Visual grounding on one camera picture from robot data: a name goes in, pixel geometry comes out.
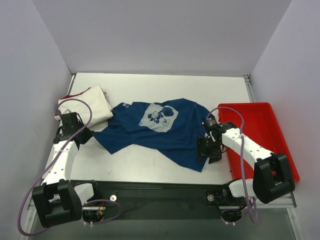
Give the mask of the blue printed t-shirt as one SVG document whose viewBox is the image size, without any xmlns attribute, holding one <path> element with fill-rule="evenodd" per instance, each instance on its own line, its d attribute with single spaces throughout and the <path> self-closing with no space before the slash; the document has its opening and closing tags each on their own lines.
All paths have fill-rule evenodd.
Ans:
<svg viewBox="0 0 320 240">
<path fill-rule="evenodd" d="M 158 150 L 181 167 L 201 172 L 207 157 L 197 157 L 197 138 L 205 136 L 204 106 L 185 99 L 120 103 L 107 127 L 93 136 L 110 154 L 130 145 Z"/>
</svg>

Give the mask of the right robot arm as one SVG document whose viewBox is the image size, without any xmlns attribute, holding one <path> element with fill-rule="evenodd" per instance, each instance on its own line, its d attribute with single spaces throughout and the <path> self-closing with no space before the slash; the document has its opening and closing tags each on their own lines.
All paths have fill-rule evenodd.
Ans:
<svg viewBox="0 0 320 240">
<path fill-rule="evenodd" d="M 222 159 L 223 149 L 229 148 L 240 156 L 241 178 L 227 183 L 222 200 L 233 204 L 239 198 L 257 198 L 268 204 L 295 190 L 288 157 L 263 148 L 243 134 L 232 122 L 217 123 L 213 118 L 203 124 L 205 136 L 197 138 L 197 157 L 207 157 L 209 163 Z"/>
</svg>

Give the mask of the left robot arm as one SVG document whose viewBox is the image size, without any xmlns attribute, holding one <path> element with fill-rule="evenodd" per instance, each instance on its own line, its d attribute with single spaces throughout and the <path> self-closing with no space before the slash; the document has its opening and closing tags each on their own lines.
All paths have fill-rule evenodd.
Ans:
<svg viewBox="0 0 320 240">
<path fill-rule="evenodd" d="M 93 136 L 75 113 L 60 116 L 61 126 L 53 140 L 53 156 L 48 173 L 40 186 L 32 190 L 32 199 L 42 227 L 78 221 L 83 216 L 83 205 L 95 206 L 101 193 L 95 180 L 71 183 L 71 172 L 81 145 Z"/>
</svg>

